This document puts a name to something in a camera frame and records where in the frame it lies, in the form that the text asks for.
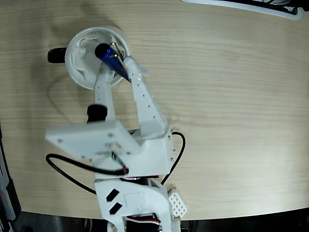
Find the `white 3d-printed part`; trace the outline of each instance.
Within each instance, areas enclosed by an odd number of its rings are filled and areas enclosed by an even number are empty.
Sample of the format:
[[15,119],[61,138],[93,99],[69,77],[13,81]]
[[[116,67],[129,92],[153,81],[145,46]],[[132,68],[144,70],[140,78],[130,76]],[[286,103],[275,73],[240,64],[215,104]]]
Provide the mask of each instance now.
[[175,217],[183,217],[188,211],[184,199],[179,194],[176,188],[173,188],[169,191],[169,202],[173,208],[173,215]]

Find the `black knob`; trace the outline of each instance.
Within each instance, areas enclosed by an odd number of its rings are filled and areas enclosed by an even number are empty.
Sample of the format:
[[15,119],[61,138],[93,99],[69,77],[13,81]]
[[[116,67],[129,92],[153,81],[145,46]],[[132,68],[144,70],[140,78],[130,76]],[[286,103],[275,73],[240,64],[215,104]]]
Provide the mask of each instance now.
[[65,63],[66,47],[59,47],[50,50],[47,54],[47,60],[50,63],[60,64]]
[[105,105],[93,104],[87,109],[88,122],[105,121],[107,116],[107,108]]

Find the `black wire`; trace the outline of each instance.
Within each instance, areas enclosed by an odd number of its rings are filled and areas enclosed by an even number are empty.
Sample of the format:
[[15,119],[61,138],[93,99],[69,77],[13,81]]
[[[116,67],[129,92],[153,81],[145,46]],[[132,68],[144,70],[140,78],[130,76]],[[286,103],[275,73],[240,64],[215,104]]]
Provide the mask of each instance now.
[[73,182],[74,184],[76,184],[77,186],[81,187],[82,189],[91,192],[92,194],[97,194],[95,190],[93,190],[92,188],[89,188],[88,186],[82,184],[81,182],[79,182],[78,180],[74,179],[72,176],[70,176],[69,174],[67,174],[65,171],[63,171],[61,168],[59,168],[57,165],[55,165],[50,158],[48,157],[51,154],[48,154],[46,156],[46,161],[47,163],[53,168],[55,169],[57,172],[59,172],[61,175],[63,175],[65,178],[67,178],[69,181]]
[[197,231],[198,220],[189,221],[188,232]]
[[265,2],[265,4],[266,4],[266,5],[269,5],[269,4],[271,4],[273,1],[274,1],[274,0],[270,0],[270,1],[268,1],[268,2]]
[[298,7],[293,0],[285,4],[270,4],[272,2],[261,2],[252,0],[223,0],[223,1],[231,1],[236,3],[248,4],[259,7],[267,7],[267,8]]
[[65,178],[67,178],[68,180],[70,180],[71,182],[73,182],[74,184],[76,184],[77,186],[81,187],[82,189],[88,191],[88,192],[91,192],[93,194],[96,194],[96,191],[89,188],[88,186],[82,184],[81,182],[79,182],[78,180],[74,179],[72,176],[70,176],[69,174],[67,174],[65,171],[63,171],[61,168],[59,168],[57,165],[55,165],[55,163],[53,163],[51,161],[51,159],[58,159],[58,160],[62,160],[64,162],[67,162],[67,163],[70,163],[70,164],[73,164],[77,167],[80,167],[82,169],[86,169],[88,171],[91,171],[91,172],[95,172],[95,173],[100,173],[100,174],[105,174],[105,175],[125,175],[128,173],[128,169],[125,171],[123,169],[119,169],[119,170],[105,170],[105,169],[100,169],[100,168],[96,168],[96,167],[93,167],[93,166],[89,166],[89,165],[86,165],[84,163],[81,163],[81,162],[78,162],[78,161],[75,161],[73,159],[70,159],[70,158],[67,158],[65,156],[61,156],[61,155],[58,155],[58,154],[48,154],[46,156],[46,161],[47,163],[53,168],[55,169],[57,172],[59,172],[61,175],[63,175]]
[[178,164],[180,158],[181,158],[182,155],[183,155],[183,151],[184,151],[184,148],[185,148],[185,137],[184,137],[184,135],[183,135],[182,133],[180,133],[180,132],[173,132],[172,134],[179,135],[179,136],[182,138],[182,140],[183,140],[183,145],[182,145],[182,148],[181,148],[181,150],[180,150],[180,152],[179,152],[179,155],[178,155],[178,157],[177,157],[175,163],[173,164],[173,166],[172,166],[172,168],[171,168],[169,174],[167,174],[167,175],[163,178],[163,180],[161,181],[161,185],[163,185],[163,184],[167,181],[167,179],[169,178],[169,176],[171,175],[171,173],[174,171],[174,169],[175,169],[175,167],[177,166],[177,164]]
[[[173,132],[172,133],[173,135],[179,135],[182,140],[183,140],[183,145],[182,145],[182,148],[180,150],[180,153],[175,161],[175,163],[173,164],[171,170],[170,170],[170,173],[167,174],[164,179],[162,180],[161,184],[163,185],[167,179],[169,178],[170,174],[174,171],[175,167],[177,166],[180,158],[182,157],[183,155],[183,151],[184,151],[184,148],[185,148],[185,137],[182,133],[180,132]],[[118,169],[118,170],[105,170],[105,169],[100,169],[100,168],[96,168],[96,167],[93,167],[93,166],[89,166],[89,165],[86,165],[84,163],[81,163],[81,162],[78,162],[78,161],[75,161],[73,159],[70,159],[70,158],[67,158],[65,156],[62,156],[62,155],[58,155],[58,154],[48,154],[46,156],[46,162],[53,168],[55,169],[57,172],[59,172],[61,175],[63,175],[65,178],[67,178],[69,181],[73,182],[74,184],[76,184],[77,186],[81,187],[82,189],[92,193],[92,194],[95,194],[96,195],[96,191],[93,190],[92,188],[89,188],[88,186],[84,185],[83,183],[79,182],[78,180],[74,179],[72,176],[70,176],[69,174],[67,174],[65,171],[63,171],[61,168],[59,168],[57,165],[55,165],[55,163],[53,163],[51,161],[51,159],[58,159],[58,160],[62,160],[66,163],[70,163],[74,166],[77,166],[77,167],[80,167],[82,169],[85,169],[85,170],[88,170],[88,171],[91,171],[91,172],[95,172],[95,173],[100,173],[100,174],[105,174],[105,175],[125,175],[128,173],[129,169]]]

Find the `pen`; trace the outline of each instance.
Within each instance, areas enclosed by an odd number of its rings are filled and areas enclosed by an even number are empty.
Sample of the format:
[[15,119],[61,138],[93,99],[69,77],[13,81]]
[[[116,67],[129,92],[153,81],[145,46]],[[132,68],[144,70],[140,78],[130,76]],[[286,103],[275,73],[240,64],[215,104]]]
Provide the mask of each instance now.
[[97,58],[102,60],[105,64],[107,64],[112,70],[118,73],[120,76],[124,77],[127,81],[129,81],[128,74],[125,70],[125,65],[123,63],[123,56],[118,50],[119,54],[112,49],[110,45],[107,43],[100,43],[95,49],[95,55]]

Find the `wooden table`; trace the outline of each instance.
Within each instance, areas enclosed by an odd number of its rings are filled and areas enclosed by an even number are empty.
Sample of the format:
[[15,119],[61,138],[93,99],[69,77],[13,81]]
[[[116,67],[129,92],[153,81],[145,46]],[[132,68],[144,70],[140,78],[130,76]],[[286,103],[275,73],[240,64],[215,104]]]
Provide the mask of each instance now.
[[[309,207],[309,14],[300,21],[180,0],[19,0],[0,3],[0,122],[24,211],[100,218],[94,195],[45,162],[63,154],[46,128],[85,123],[93,92],[47,51],[79,31],[121,28],[147,83],[187,147],[167,186],[185,219]],[[117,118],[136,128],[130,85],[113,88]],[[180,140],[176,148],[180,149]],[[94,175],[61,164],[93,187]]]

